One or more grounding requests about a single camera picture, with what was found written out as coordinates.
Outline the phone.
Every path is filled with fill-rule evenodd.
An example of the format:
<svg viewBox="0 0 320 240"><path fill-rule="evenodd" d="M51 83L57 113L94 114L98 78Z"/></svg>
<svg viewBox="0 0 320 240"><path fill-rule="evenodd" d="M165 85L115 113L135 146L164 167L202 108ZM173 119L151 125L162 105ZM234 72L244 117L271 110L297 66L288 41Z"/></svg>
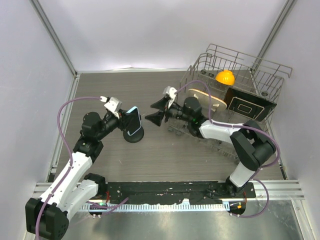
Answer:
<svg viewBox="0 0 320 240"><path fill-rule="evenodd" d="M129 110L125 112L125 132L132 136L134 135L140 128L142 127L141 124L141 117L139 113L139 108L137 106L133 106Z"/></svg>

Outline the black phone stand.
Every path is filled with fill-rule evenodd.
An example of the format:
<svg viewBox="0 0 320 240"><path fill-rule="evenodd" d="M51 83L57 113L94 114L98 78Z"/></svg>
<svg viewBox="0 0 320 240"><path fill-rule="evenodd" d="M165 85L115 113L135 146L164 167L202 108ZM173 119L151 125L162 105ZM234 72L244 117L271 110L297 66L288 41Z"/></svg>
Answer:
<svg viewBox="0 0 320 240"><path fill-rule="evenodd" d="M136 133L134 133L133 135L129 135L126 131L123 132L123 138L128 142L128 143L138 143L139 141L141 141L143 139L145 135L145 131L144 128L141 127Z"/></svg>

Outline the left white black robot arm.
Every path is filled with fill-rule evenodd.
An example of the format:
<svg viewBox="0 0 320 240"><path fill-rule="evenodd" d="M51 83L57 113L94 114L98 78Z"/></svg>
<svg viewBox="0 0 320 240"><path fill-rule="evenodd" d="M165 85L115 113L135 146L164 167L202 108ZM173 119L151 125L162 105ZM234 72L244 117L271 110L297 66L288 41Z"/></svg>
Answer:
<svg viewBox="0 0 320 240"><path fill-rule="evenodd" d="M136 143L144 136L138 107L127 111L108 111L104 118L97 112L83 117L80 138L69 161L51 186L39 197L30 198L25 205L26 230L47 240L60 240L68 230L71 219L91 198L102 199L107 192L106 179L90 173L78 181L93 165L103 149L102 139L120 129L127 142Z"/></svg>

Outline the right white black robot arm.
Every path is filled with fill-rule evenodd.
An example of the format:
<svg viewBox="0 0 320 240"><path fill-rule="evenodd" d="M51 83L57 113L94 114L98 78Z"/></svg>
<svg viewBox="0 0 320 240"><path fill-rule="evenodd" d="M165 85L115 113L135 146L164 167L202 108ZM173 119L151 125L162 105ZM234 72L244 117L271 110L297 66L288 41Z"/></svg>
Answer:
<svg viewBox="0 0 320 240"><path fill-rule="evenodd" d="M153 103L151 108L157 112L145 119L157 126L168 119L187 123L189 133L200 139L214 139L232 144L239 159L235 170L225 180L223 195L236 198L243 193L244 187L273 154L280 154L279 145L257 123L249 120L243 124L227 124L205 117L202 106L195 97L187 97L183 105L171 101L166 95Z"/></svg>

